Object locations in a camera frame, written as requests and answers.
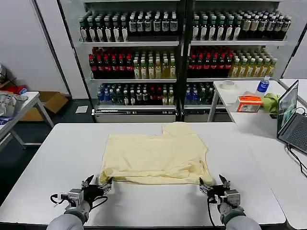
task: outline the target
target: floor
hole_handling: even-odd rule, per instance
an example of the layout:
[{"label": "floor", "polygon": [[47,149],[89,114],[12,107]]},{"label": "floor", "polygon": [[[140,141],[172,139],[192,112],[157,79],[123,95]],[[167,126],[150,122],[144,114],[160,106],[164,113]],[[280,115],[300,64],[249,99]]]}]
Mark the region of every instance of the floor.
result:
[{"label": "floor", "polygon": [[[87,105],[88,110],[85,114],[76,114],[75,111],[78,106]],[[56,115],[51,116],[54,124],[57,123],[92,123],[91,105],[88,100],[69,101]],[[230,118],[225,115],[216,116],[215,122],[231,122]],[[50,128],[43,122],[35,123],[18,123],[15,126],[15,131],[20,137],[27,142],[43,142],[50,132]],[[14,184],[27,167],[28,163],[35,155],[38,148],[27,148],[23,150],[19,143],[13,139],[9,144],[0,151],[0,205],[13,188]],[[16,224],[1,224],[2,230],[45,230],[46,226],[24,226]],[[263,230],[286,230],[283,226],[265,226]]]}]

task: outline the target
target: white table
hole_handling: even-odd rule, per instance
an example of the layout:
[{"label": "white table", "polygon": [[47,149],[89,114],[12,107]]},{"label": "white table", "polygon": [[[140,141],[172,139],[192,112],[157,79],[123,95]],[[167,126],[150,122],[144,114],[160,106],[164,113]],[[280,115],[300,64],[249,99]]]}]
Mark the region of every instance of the white table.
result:
[{"label": "white table", "polygon": [[[53,193],[80,188],[99,175],[110,133],[162,134],[161,123],[57,124],[0,207],[0,222],[49,224],[67,204],[54,207]],[[191,123],[207,145],[211,175],[231,181],[246,214],[259,224],[285,223],[262,170],[234,123]],[[86,226],[211,226],[206,196],[198,185],[136,185],[114,182],[108,201],[90,213]],[[215,205],[213,220],[221,225]]]},{"label": "white table", "polygon": [[19,108],[19,111],[15,115],[15,117],[7,122],[6,124],[0,126],[0,150],[5,147],[5,145],[12,139],[12,137],[15,137],[16,140],[21,144],[23,148],[26,146],[33,146],[33,145],[41,145],[41,143],[27,143],[24,142],[14,131],[13,127],[14,125],[33,107],[35,106],[42,117],[45,119],[46,123],[50,125],[51,128],[53,128],[54,124],[52,120],[50,119],[48,113],[46,112],[43,104],[39,100],[39,93],[38,92],[26,92],[24,95],[28,96],[28,100],[26,100],[21,108]]},{"label": "white table", "polygon": [[279,83],[288,89],[296,80],[298,80],[298,100],[307,107],[307,79],[279,79]]},{"label": "white table", "polygon": [[[232,106],[237,96],[245,91],[254,92],[259,81],[235,81],[238,89],[233,91],[221,89],[221,83],[214,82],[216,95],[221,98],[263,169],[288,223],[295,229],[307,229],[307,178],[285,150],[284,144],[276,139],[277,120],[270,118],[269,114],[262,110],[257,113],[241,113],[235,112]],[[278,82],[270,81],[267,92],[282,95],[285,89]],[[296,151],[295,153],[306,165],[307,156]]]}]

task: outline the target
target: laptop screen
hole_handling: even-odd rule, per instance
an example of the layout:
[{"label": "laptop screen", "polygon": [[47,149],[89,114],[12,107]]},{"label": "laptop screen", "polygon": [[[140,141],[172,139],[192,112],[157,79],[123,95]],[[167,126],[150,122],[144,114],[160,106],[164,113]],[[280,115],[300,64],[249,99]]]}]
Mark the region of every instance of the laptop screen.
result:
[{"label": "laptop screen", "polygon": [[296,113],[298,80],[278,100],[277,134]]}]

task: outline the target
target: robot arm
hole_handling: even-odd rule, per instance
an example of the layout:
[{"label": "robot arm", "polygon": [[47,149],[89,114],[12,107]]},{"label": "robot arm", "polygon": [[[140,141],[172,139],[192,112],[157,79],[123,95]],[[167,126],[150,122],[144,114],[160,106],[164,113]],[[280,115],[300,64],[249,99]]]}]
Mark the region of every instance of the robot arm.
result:
[{"label": "robot arm", "polygon": [[200,190],[208,196],[208,212],[212,225],[215,227],[210,212],[209,203],[217,204],[221,213],[221,222],[226,230],[261,230],[259,224],[248,218],[244,209],[240,207],[240,193],[236,189],[230,189],[230,181],[220,175],[223,184],[207,186],[200,178]]},{"label": "robot arm", "polygon": [[[47,230],[83,230],[83,224],[88,220],[90,211],[107,201],[105,194],[111,190],[112,185],[112,178],[103,185],[90,184],[93,177],[94,175],[82,181],[81,189],[71,189],[66,194],[53,194],[50,197],[55,204],[67,200],[69,205],[63,215],[51,221]],[[93,202],[99,199],[104,201],[93,206]]]}]

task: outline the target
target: tissue box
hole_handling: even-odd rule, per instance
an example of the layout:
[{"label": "tissue box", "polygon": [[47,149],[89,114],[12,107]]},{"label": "tissue box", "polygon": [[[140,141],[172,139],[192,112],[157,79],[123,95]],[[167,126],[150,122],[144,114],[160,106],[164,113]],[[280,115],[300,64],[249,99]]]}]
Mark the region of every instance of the tissue box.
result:
[{"label": "tissue box", "polygon": [[237,101],[237,112],[258,112],[262,105],[260,97],[256,96],[239,96]]}]

